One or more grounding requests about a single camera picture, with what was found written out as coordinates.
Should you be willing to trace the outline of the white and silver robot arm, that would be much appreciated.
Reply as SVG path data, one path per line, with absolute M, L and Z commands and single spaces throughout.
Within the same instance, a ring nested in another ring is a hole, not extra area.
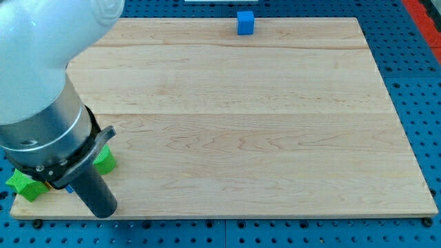
M 124 6 L 123 0 L 1 2 L 1 147 L 30 178 L 71 186 L 98 218 L 117 208 L 93 164 L 116 132 L 83 104 L 67 66 L 112 29 Z

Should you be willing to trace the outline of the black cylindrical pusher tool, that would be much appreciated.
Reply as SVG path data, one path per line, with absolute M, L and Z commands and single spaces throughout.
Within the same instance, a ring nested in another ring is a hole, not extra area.
M 117 200 L 93 164 L 68 170 L 69 185 L 97 218 L 111 216 Z

